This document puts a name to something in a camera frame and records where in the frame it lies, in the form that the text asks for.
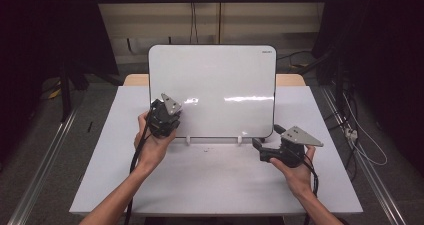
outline hand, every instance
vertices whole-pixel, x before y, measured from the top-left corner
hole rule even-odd
[[[148,112],[145,112],[138,116],[139,131],[134,139],[135,148],[137,148],[140,143],[141,136],[143,135],[143,131],[146,126],[147,114]],[[147,129],[145,136],[149,136],[149,138],[146,140],[146,143],[141,150],[136,168],[142,167],[143,169],[148,169],[149,172],[152,172],[165,157],[166,149],[168,148],[169,143],[174,140],[175,134],[176,130],[172,131],[168,137],[157,138],[153,135],[150,136],[150,130]]]
[[[311,165],[315,154],[315,147],[309,145],[306,147],[308,148],[306,156],[308,156],[311,161],[305,158],[305,162]],[[299,198],[300,195],[304,195],[305,193],[312,193],[311,171],[303,163],[296,168],[289,168],[276,158],[271,158],[269,161],[284,174],[294,196]]]

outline forearm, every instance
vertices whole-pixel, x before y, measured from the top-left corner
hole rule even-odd
[[[116,224],[150,173],[149,169],[137,166],[136,170],[85,217],[81,224]]]
[[[312,192],[297,196],[311,219],[317,225],[342,224],[327,208],[315,197]]]

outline whiteboard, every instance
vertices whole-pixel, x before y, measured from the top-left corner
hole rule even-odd
[[[177,137],[268,137],[276,57],[271,46],[153,46],[150,100],[165,93],[182,104]]]

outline metal bracket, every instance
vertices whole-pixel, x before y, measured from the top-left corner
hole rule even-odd
[[[304,145],[312,145],[322,147],[324,144],[320,142],[318,139],[309,135],[309,133],[303,131],[298,126],[294,126],[289,130],[285,131],[281,134],[281,138],[290,141],[294,144],[304,144]]]
[[[166,111],[169,115],[173,115],[181,109],[181,104],[176,102],[174,99],[166,95],[165,93],[161,94],[163,103],[165,103]]]

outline table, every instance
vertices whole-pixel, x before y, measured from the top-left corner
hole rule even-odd
[[[299,74],[277,74],[277,86],[306,86],[303,77]],[[148,74],[130,74],[125,78],[124,86],[148,86]]]
[[[134,82],[137,76],[129,76],[125,84],[146,84],[147,80]],[[290,77],[296,80],[296,76],[278,76],[281,83]],[[148,106],[148,87],[118,89],[70,212],[87,214],[128,175],[136,117]],[[333,213],[362,212],[309,87],[277,87],[274,119],[285,128],[297,125],[324,143],[314,159],[321,202]],[[278,146],[279,136],[273,134],[264,145]],[[301,214],[304,209],[289,191],[284,176],[271,164],[259,161],[250,141],[241,145],[235,141],[187,145],[177,138],[134,196],[133,213],[162,217],[279,216]]]

